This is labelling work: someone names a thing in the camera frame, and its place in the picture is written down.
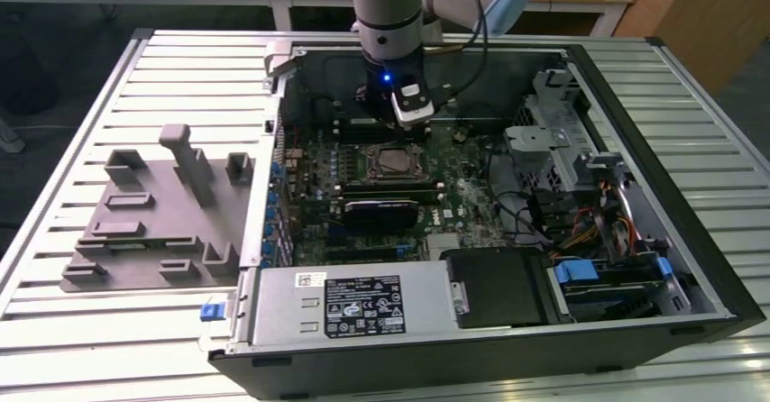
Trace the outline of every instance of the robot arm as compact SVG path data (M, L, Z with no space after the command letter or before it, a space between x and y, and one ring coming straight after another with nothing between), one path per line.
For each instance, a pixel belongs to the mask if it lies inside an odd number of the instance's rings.
M424 76L426 17L441 17L480 30L480 5L476 0L353 0L353 3L367 60L367 98L390 105L385 109L393 109L398 123L413 126L430 119L446 102L433 95ZM528 0L481 0L481 3L488 32L500 35L520 18Z

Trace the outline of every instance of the cpu socket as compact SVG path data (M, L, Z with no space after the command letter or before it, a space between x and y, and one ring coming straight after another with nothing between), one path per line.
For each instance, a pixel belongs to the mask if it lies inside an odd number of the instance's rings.
M416 144L374 145L366 149L370 160L367 177L373 182L425 181L429 175L422 170L422 148Z

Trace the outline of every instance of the sticker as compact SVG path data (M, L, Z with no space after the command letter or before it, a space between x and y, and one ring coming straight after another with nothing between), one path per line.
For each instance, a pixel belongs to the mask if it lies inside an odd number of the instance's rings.
M295 277L297 288L321 288L325 285L326 273L298 273Z
M329 279L325 306L325 333L330 339L408 332L398 276Z

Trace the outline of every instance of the table leg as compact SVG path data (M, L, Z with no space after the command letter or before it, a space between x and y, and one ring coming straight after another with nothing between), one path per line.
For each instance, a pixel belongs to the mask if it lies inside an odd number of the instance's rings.
M593 26L592 36L593 37L612 37L616 32L616 28L624 18L624 13L626 13L626 8L629 4L606 4L605 12L597 20L597 24Z
M277 31L291 31L291 0L270 0Z

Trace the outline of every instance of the sheet metal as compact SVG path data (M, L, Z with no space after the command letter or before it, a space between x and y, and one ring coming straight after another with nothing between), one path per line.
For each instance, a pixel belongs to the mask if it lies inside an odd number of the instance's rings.
M259 145L261 122L277 106L263 90L262 56L267 42L286 38L353 40L334 33L158 31L149 41L133 42L0 267L3 401L253 400L202 352L225 344L230 330L227 322L202 325L199 305L233 288L67 294L58 283L105 190L102 165L113 149L138 148L145 158L171 159L154 142L159 127L182 121L210 159ZM504 41L584 44L770 314L768 164L666 50L636 39ZM205 346L202 334L213 339ZM334 400L768 400L769 370L764 323L636 370Z

